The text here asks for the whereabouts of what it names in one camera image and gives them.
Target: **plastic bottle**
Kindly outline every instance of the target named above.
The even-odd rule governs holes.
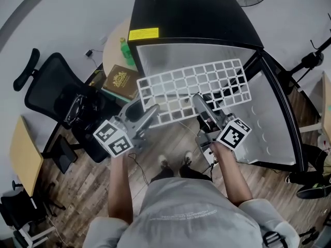
[[[132,58],[128,43],[126,42],[125,38],[120,38],[119,41],[121,42],[121,51],[126,60],[126,63],[130,66],[133,66],[134,60]]]

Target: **mini fridge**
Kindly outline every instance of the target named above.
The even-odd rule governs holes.
[[[307,169],[277,63],[236,0],[136,0],[128,44],[142,76],[240,59],[251,101],[223,110],[252,128],[235,152],[238,161],[290,172]]]

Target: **refrigerator top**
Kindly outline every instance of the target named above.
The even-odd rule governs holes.
[[[209,39],[214,44],[263,48],[236,0],[136,0],[130,30],[145,28],[159,28],[158,39]]]

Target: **black strap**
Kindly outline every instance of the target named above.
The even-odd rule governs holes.
[[[263,236],[263,243],[268,248],[288,248],[285,238],[275,231],[268,231]]]

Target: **forearm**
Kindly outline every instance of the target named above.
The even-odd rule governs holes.
[[[217,152],[216,157],[223,174],[229,201],[239,206],[241,203],[253,199],[248,184],[241,174],[231,151]]]
[[[132,198],[128,178],[126,157],[120,156],[111,161],[108,215],[128,224],[133,221]]]

